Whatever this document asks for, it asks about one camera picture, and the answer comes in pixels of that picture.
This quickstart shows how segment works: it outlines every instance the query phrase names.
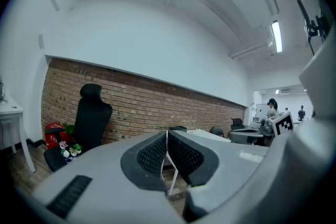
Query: fluorescent light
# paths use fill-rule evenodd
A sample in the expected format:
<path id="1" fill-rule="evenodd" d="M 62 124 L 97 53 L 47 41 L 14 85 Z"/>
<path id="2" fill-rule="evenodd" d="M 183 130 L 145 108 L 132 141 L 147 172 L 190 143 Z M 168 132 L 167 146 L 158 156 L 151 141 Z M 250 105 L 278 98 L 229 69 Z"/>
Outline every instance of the fluorescent light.
<path id="1" fill-rule="evenodd" d="M 277 52 L 282 52 L 282 40 L 281 40 L 281 31 L 280 25 L 277 20 L 272 23 L 272 29 L 274 33 L 275 43 L 277 45 Z"/>

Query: white wall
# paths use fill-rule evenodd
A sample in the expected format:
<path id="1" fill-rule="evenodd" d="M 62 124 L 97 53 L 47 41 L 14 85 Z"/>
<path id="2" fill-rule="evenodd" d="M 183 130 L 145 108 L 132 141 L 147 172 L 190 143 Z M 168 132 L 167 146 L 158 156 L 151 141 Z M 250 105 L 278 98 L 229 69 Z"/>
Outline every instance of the white wall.
<path id="1" fill-rule="evenodd" d="M 0 24 L 0 76 L 6 93 L 25 109 L 24 127 L 32 141 L 42 139 L 41 95 L 48 59 L 39 47 L 38 35 L 44 35 L 62 20 L 78 0 L 57 0 L 55 11 L 50 0 L 10 0 Z M 8 130 L 4 145 L 10 146 Z"/>
<path id="2" fill-rule="evenodd" d="M 263 98 L 259 91 L 253 92 L 253 105 L 249 106 L 245 110 L 244 125 L 251 125 L 252 117 L 255 116 L 257 110 L 257 104 L 262 104 Z"/>
<path id="3" fill-rule="evenodd" d="M 255 91 L 299 85 L 299 75 L 311 58 L 309 48 L 293 48 L 260 60 L 248 68 L 250 87 Z"/>
<path id="4" fill-rule="evenodd" d="M 313 113 L 313 105 L 306 93 L 301 94 L 289 94 L 289 95 L 277 95 L 277 94 L 263 94 L 262 103 L 267 104 L 269 99 L 274 98 L 278 103 L 278 109 L 280 112 L 285 111 L 285 108 L 288 108 L 292 114 L 294 121 L 297 121 L 298 111 L 303 105 L 303 109 L 306 112 L 306 118 L 311 119 Z"/>
<path id="5" fill-rule="evenodd" d="M 247 73 L 225 46 L 150 0 L 83 0 L 45 39 L 46 54 L 169 82 L 242 105 Z"/>

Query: white desk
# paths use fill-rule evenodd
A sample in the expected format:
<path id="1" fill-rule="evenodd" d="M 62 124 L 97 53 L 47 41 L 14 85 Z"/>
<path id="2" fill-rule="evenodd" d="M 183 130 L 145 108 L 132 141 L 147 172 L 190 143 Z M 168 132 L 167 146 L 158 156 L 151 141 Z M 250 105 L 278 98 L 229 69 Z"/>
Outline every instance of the white desk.
<path id="1" fill-rule="evenodd" d="M 21 145 L 23 152 L 26 157 L 27 164 L 29 169 L 34 173 L 35 167 L 33 165 L 32 159 L 30 157 L 27 141 L 26 141 L 26 132 L 23 128 L 23 111 L 24 109 L 19 106 L 13 98 L 6 94 L 4 101 L 0 102 L 0 121 L 2 124 L 10 123 L 11 124 L 11 142 L 13 153 L 16 153 L 15 143 L 14 143 L 14 132 L 13 127 L 18 126 L 19 137 L 21 140 Z"/>
<path id="2" fill-rule="evenodd" d="M 201 130 L 201 129 L 187 130 L 187 133 L 193 134 L 193 135 L 197 135 L 197 136 L 201 136 L 201 137 L 208 138 L 208 139 L 212 139 L 212 140 L 217 140 L 217 141 L 221 141 L 221 142 L 231 143 L 230 139 L 226 139 L 226 138 L 220 137 L 218 135 L 209 133 L 209 132 Z"/>

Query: wooden floor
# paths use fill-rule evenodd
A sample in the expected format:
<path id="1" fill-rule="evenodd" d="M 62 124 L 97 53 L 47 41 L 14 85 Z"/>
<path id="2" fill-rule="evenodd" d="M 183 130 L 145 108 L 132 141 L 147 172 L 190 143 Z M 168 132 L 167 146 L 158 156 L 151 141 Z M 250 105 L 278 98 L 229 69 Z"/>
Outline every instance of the wooden floor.
<path id="1" fill-rule="evenodd" d="M 8 156 L 7 163 L 14 184 L 25 193 L 30 194 L 39 183 L 52 173 L 52 171 L 49 169 L 43 156 L 43 152 L 46 150 L 44 145 L 37 148 L 33 148 L 31 145 L 28 145 L 28 149 L 36 169 L 35 173 L 32 173 L 29 170 L 22 150 L 18 150 L 16 154 Z M 169 189 L 173 180 L 174 170 L 163 171 L 162 175 L 165 179 L 167 189 Z M 186 189 L 187 183 L 179 174 L 176 179 L 172 195 L 167 196 L 167 199 L 179 215 L 182 215 L 184 208 Z"/>

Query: office chair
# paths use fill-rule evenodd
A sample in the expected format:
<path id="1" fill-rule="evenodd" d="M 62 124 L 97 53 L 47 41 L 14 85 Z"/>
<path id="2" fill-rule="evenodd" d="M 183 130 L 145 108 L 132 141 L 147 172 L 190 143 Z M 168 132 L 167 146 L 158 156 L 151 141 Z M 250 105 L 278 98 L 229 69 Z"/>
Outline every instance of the office chair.
<path id="1" fill-rule="evenodd" d="M 243 121 L 241 119 L 231 119 L 233 124 L 231 125 L 231 130 L 245 129 Z"/>
<path id="2" fill-rule="evenodd" d="M 212 130 L 211 130 L 211 133 L 224 137 L 223 130 L 220 127 L 213 127 Z"/>
<path id="3" fill-rule="evenodd" d="M 78 103 L 72 137 L 83 147 L 81 154 L 101 144 L 101 137 L 112 114 L 112 106 L 101 100 L 100 91 L 101 86 L 97 84 L 85 84 L 80 89 L 82 98 Z M 45 134 L 55 134 L 59 143 L 59 133 L 63 131 L 63 128 L 53 128 L 46 130 Z M 67 164 L 60 151 L 60 147 L 54 147 L 44 152 L 44 158 L 53 172 Z"/>

